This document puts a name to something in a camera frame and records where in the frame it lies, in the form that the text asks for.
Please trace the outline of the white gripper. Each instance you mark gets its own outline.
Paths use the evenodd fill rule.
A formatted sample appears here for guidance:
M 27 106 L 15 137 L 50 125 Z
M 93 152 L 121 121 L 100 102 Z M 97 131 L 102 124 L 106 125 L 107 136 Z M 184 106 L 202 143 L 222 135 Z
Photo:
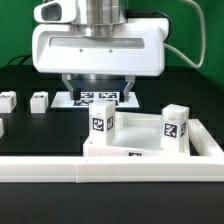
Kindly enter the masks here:
M 33 64 L 40 72 L 67 73 L 62 81 L 71 100 L 81 98 L 73 74 L 131 75 L 119 96 L 120 102 L 128 102 L 135 76 L 163 72 L 168 30 L 165 18 L 130 19 L 107 38 L 82 37 L 72 25 L 42 24 L 33 32 Z

